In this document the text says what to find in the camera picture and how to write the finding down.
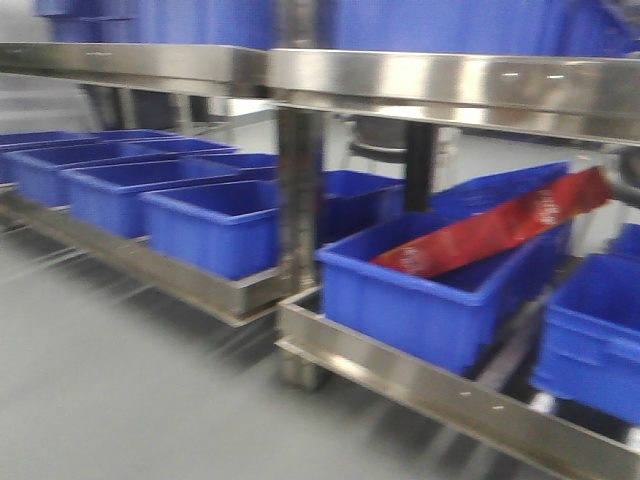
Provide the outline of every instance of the red plastic bag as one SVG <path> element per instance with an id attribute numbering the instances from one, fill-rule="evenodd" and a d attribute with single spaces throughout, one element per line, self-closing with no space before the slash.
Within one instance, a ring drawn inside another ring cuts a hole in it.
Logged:
<path id="1" fill-rule="evenodd" d="M 611 189 L 597 167 L 565 175 L 497 207 L 417 238 L 371 260 L 424 278 L 516 247 L 604 205 Z"/>

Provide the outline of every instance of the gray floor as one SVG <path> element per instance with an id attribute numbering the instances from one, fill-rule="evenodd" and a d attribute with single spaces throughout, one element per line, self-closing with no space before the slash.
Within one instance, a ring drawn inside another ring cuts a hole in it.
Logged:
<path id="1" fill-rule="evenodd" d="M 336 168 L 344 132 L 329 129 Z M 274 148 L 269 126 L 234 135 Z M 456 181 L 576 155 L 462 147 Z M 615 223 L 612 208 L 591 224 Z M 592 230 L 589 248 L 613 234 Z M 2 234 L 0 478 L 549 478 L 345 380 L 314 394 L 282 385 L 274 339 L 270 322 L 233 331 L 29 230 Z"/>

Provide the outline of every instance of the blue plastic crate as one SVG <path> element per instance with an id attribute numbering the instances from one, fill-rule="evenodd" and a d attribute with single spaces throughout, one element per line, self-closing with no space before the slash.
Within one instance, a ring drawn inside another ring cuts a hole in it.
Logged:
<path id="1" fill-rule="evenodd" d="M 95 17 L 98 0 L 36 0 L 36 15 L 41 17 Z"/>
<path id="2" fill-rule="evenodd" d="M 625 223 L 609 248 L 612 255 L 640 261 L 640 225 Z"/>
<path id="3" fill-rule="evenodd" d="M 541 291 L 555 257 L 538 236 L 429 280 L 369 263 L 449 223 L 406 214 L 319 250 L 327 318 L 450 371 L 471 366 L 497 322 Z"/>
<path id="4" fill-rule="evenodd" d="M 640 263 L 593 255 L 552 296 L 531 383 L 640 424 Z"/>
<path id="5" fill-rule="evenodd" d="M 403 212 L 404 181 L 350 170 L 324 173 L 320 238 L 334 242 Z"/>
<path id="6" fill-rule="evenodd" d="M 205 43 L 207 0 L 138 0 L 142 43 Z"/>
<path id="7" fill-rule="evenodd" d="M 472 1 L 463 29 L 467 53 L 555 55 L 567 0 Z"/>
<path id="8" fill-rule="evenodd" d="M 0 135 L 0 183 L 13 181 L 9 171 L 9 160 L 4 154 L 21 150 L 34 150 L 48 147 L 64 147 L 95 143 L 97 138 L 90 134 L 75 132 L 29 132 L 7 133 Z"/>
<path id="9" fill-rule="evenodd" d="M 49 20 L 55 42 L 99 43 L 102 41 L 98 22 L 87 18 L 52 18 Z"/>
<path id="10" fill-rule="evenodd" d="M 7 153 L 18 191 L 47 207 L 67 205 L 67 184 L 62 170 L 119 163 L 166 160 L 167 155 L 126 143 L 96 143 Z"/>
<path id="11" fill-rule="evenodd" d="M 92 132 L 92 135 L 108 142 L 134 142 L 136 140 L 171 139 L 178 138 L 175 133 L 160 130 L 105 130 Z"/>
<path id="12" fill-rule="evenodd" d="M 243 180 L 271 181 L 277 177 L 277 155 L 268 153 L 225 153 L 200 155 L 198 158 L 239 168 Z"/>
<path id="13" fill-rule="evenodd" d="M 269 50 L 276 45 L 273 0 L 207 0 L 205 43 Z"/>
<path id="14" fill-rule="evenodd" d="M 143 43 L 212 43 L 269 49 L 276 41 L 273 0 L 139 0 Z"/>
<path id="15" fill-rule="evenodd" d="M 143 192 L 238 180 L 238 170 L 194 159 L 67 170 L 71 215 L 113 234 L 147 233 Z"/>
<path id="16" fill-rule="evenodd" d="M 568 162 L 557 162 L 473 178 L 436 193 L 430 204 L 445 217 L 467 218 L 553 182 L 566 175 L 568 168 Z"/>
<path id="17" fill-rule="evenodd" d="M 567 0 L 333 0 L 322 44 L 345 50 L 555 54 Z"/>
<path id="18" fill-rule="evenodd" d="M 101 17 L 130 18 L 138 17 L 138 0 L 99 0 Z"/>
<path id="19" fill-rule="evenodd" d="M 99 18 L 96 19 L 100 39 L 104 43 L 138 43 L 140 29 L 137 19 Z"/>
<path id="20" fill-rule="evenodd" d="M 202 155 L 212 153 L 235 153 L 237 147 L 226 145 L 224 143 L 210 142 L 208 140 L 200 140 L 198 138 L 170 138 L 158 140 L 142 140 L 133 141 L 136 145 L 141 145 L 154 150 L 159 150 L 167 154 L 177 156 L 184 155 Z"/>
<path id="21" fill-rule="evenodd" d="M 625 20 L 601 0 L 573 2 L 560 55 L 620 57 L 631 50 L 634 36 Z"/>
<path id="22" fill-rule="evenodd" d="M 240 182 L 143 195 L 152 249 L 232 280 L 278 261 L 277 187 Z"/>

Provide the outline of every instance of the metal rack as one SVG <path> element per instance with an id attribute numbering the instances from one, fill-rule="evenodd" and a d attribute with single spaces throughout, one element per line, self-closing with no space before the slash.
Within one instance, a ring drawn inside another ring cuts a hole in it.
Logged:
<path id="1" fill-rule="evenodd" d="M 37 75 L 122 89 L 169 92 L 190 122 L 188 95 L 261 97 L 266 53 L 217 45 L 0 44 L 0 73 Z M 5 187 L 0 215 L 27 225 L 148 281 L 167 293 L 240 327 L 272 314 L 284 297 L 278 270 L 238 281 L 202 272 L 154 253 L 144 239 L 123 239 L 30 202 Z"/>
<path id="2" fill-rule="evenodd" d="M 266 54 L 222 45 L 0 44 L 0 71 L 118 89 L 126 128 L 135 128 L 132 90 L 165 92 L 184 134 L 193 132 L 190 95 L 265 95 Z"/>
<path id="3" fill-rule="evenodd" d="M 640 478 L 634 426 L 605 419 L 615 426 L 603 430 L 594 412 L 563 414 L 562 402 L 527 386 L 543 299 L 460 377 L 325 318 L 313 258 L 324 112 L 408 122 L 405 207 L 420 210 L 437 125 L 638 146 L 638 78 L 634 60 L 271 51 L 285 199 L 281 270 L 299 292 L 280 305 L 285 379 L 313 389 L 335 372 L 560 477 Z"/>
<path id="4" fill-rule="evenodd" d="M 118 87 L 125 112 L 129 89 L 170 92 L 185 131 L 187 95 L 260 97 L 267 84 L 279 102 L 283 253 L 277 269 L 237 282 L 216 278 L 154 254 L 144 239 L 106 234 L 12 192 L 0 196 L 0 215 L 233 326 L 263 318 L 279 299 L 295 294 L 280 305 L 278 345 L 283 373 L 298 385 L 315 388 L 330 370 L 554 474 L 640 478 L 640 455 L 623 438 L 635 438 L 635 429 L 603 432 L 554 413 L 553 399 L 509 389 L 526 372 L 542 300 L 509 322 L 481 365 L 460 377 L 325 318 L 314 263 L 325 112 L 408 122 L 405 203 L 417 210 L 429 191 L 439 125 L 640 146 L 640 63 L 322 50 L 268 55 L 204 45 L 2 44 L 0 72 Z"/>

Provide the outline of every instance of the stainless steel shelf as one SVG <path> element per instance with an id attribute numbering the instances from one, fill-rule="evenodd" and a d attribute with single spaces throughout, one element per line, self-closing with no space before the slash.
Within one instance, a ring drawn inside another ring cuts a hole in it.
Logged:
<path id="1" fill-rule="evenodd" d="M 640 61 L 277 49 L 268 86 L 309 110 L 640 145 Z"/>
<path id="2" fill-rule="evenodd" d="M 66 245 L 155 285 L 232 327 L 241 327 L 275 311 L 284 296 L 277 269 L 230 281 L 159 255 L 136 240 L 111 235 L 26 200 L 0 193 L 0 215 L 27 225 Z"/>
<path id="3" fill-rule="evenodd" d="M 263 96 L 266 62 L 221 45 L 0 44 L 1 73 L 206 97 Z"/>
<path id="4" fill-rule="evenodd" d="M 580 480 L 639 478 L 640 455 L 631 447 L 587 425 L 540 413 L 533 402 L 500 393 L 530 353 L 527 336 L 535 328 L 524 338 L 516 333 L 505 341 L 493 360 L 487 361 L 471 380 L 328 320 L 318 313 L 319 293 L 317 288 L 310 289 L 280 306 L 283 337 L 278 346 L 286 355 L 307 362 L 299 364 L 307 367 L 306 372 L 287 369 L 284 362 L 283 372 L 295 383 L 312 386 L 309 366 L 319 365 L 555 476 Z M 535 322 L 535 309 L 532 312 L 523 319 L 525 325 Z"/>

